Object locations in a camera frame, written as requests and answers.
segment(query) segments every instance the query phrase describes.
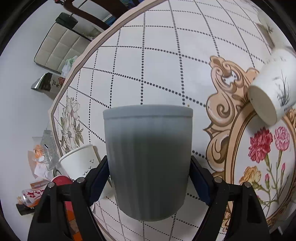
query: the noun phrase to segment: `paper cup bottom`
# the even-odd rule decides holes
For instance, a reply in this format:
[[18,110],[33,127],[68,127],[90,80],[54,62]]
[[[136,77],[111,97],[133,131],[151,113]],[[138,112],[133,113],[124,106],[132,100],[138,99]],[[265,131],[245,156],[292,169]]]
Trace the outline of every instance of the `paper cup bottom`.
[[268,95],[255,85],[248,88],[250,102],[259,117],[269,126],[277,122],[276,109]]

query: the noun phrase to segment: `ornate scroll pattern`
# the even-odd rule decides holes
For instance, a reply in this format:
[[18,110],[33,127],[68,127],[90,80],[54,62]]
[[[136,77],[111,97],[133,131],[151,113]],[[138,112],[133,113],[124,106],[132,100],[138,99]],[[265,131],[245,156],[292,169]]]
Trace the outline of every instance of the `ornate scroll pattern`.
[[[207,159],[211,168],[224,176],[221,172],[224,171],[229,133],[235,117],[249,101],[247,89],[259,71],[249,68],[245,72],[234,62],[216,56],[211,56],[210,60],[211,77],[217,93],[207,100],[207,114],[211,120],[209,127],[204,129],[211,138]],[[235,80],[227,84],[225,78],[231,75]]]

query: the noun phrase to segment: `quilted cushion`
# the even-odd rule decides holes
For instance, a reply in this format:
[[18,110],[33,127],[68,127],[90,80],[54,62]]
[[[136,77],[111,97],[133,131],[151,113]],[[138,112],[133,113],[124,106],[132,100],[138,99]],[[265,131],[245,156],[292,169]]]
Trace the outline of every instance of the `quilted cushion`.
[[89,40],[55,23],[43,40],[34,61],[61,73],[66,60],[81,55],[89,43]]

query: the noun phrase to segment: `plastic bag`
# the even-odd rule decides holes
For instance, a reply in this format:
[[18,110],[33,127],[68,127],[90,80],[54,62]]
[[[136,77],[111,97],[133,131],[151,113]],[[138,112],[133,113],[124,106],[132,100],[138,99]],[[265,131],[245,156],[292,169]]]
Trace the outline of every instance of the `plastic bag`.
[[67,59],[66,63],[62,69],[61,77],[66,78],[68,73],[70,72],[70,69],[74,63],[74,61],[78,58],[77,55],[75,55],[73,58]]

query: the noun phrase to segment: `pink flower bud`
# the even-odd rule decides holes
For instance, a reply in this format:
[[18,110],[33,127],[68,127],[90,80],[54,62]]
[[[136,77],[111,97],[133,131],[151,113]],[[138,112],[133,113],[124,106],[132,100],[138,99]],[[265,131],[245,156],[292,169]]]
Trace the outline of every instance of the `pink flower bud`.
[[268,175],[268,173],[265,175],[265,182],[269,182],[269,175]]

